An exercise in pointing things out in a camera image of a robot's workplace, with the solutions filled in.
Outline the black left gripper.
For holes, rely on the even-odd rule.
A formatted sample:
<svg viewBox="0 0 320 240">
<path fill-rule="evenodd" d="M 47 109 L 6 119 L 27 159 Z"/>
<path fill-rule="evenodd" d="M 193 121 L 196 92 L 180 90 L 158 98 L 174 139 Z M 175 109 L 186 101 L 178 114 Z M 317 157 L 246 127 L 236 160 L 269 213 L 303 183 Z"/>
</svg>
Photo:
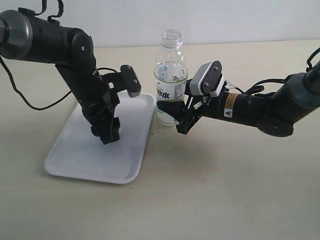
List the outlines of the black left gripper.
<svg viewBox="0 0 320 240">
<path fill-rule="evenodd" d="M 120 120 L 115 117 L 120 103 L 117 93 L 109 87 L 82 87 L 81 107 L 91 132 L 106 145 L 120 139 Z"/>
</svg>

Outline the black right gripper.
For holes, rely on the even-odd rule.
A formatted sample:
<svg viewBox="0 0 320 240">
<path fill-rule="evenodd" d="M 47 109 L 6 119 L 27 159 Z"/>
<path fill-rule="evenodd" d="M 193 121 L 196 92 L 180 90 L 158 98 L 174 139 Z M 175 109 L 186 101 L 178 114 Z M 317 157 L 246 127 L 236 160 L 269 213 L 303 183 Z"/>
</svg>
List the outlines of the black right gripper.
<svg viewBox="0 0 320 240">
<path fill-rule="evenodd" d="M 224 97 L 211 96 L 193 96 L 190 83 L 193 79 L 188 79 L 185 84 L 184 94 L 190 96 L 189 105 L 184 101 L 158 101 L 157 107 L 159 110 L 173 117 L 178 125 L 177 132 L 186 135 L 191 128 L 202 118 L 216 118 L 221 113 L 223 108 Z"/>
</svg>

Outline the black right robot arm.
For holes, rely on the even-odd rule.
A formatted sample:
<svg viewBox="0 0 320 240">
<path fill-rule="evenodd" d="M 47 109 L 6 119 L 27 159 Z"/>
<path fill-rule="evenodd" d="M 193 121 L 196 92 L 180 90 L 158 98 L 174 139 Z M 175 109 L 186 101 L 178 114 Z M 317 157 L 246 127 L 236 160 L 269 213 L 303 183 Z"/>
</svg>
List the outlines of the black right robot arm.
<svg viewBox="0 0 320 240">
<path fill-rule="evenodd" d="M 157 108 L 177 122 L 181 134 L 202 117 L 258 128 L 273 137 L 293 134 L 294 124 L 320 107 L 320 65 L 285 79 L 266 79 L 245 92 L 232 93 L 220 61 L 200 66 L 186 82 L 187 101 L 159 100 Z"/>
</svg>

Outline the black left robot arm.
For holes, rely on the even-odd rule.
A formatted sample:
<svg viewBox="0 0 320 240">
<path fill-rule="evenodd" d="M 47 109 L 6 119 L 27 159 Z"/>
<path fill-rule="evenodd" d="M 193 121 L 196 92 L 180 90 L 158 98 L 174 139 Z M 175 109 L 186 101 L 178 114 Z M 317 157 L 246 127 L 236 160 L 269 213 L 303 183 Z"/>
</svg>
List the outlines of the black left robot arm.
<svg viewBox="0 0 320 240">
<path fill-rule="evenodd" d="M 103 144 L 119 140 L 119 99 L 96 65 L 92 38 L 82 29 L 18 10 L 0 14 L 0 55 L 9 60 L 54 64 L 81 106 L 91 132 Z"/>
</svg>

